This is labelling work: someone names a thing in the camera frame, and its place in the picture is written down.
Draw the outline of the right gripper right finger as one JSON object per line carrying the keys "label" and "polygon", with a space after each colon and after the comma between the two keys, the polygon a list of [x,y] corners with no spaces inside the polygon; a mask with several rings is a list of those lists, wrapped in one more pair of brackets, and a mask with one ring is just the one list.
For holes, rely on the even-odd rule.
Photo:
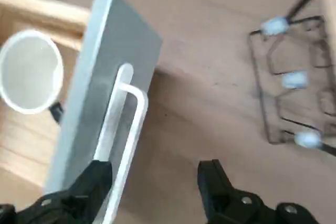
{"label": "right gripper right finger", "polygon": [[305,207],[281,202],[275,209],[251,192],[235,188],[219,160],[200,161],[197,184],[207,223],[317,223]]}

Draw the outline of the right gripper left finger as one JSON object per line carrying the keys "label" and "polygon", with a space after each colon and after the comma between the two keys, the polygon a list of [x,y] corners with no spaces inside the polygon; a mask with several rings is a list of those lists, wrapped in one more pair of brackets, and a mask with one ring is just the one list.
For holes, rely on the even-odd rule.
{"label": "right gripper left finger", "polygon": [[1,204],[1,223],[93,223],[111,187],[111,162],[93,160],[68,189],[44,195],[21,211]]}

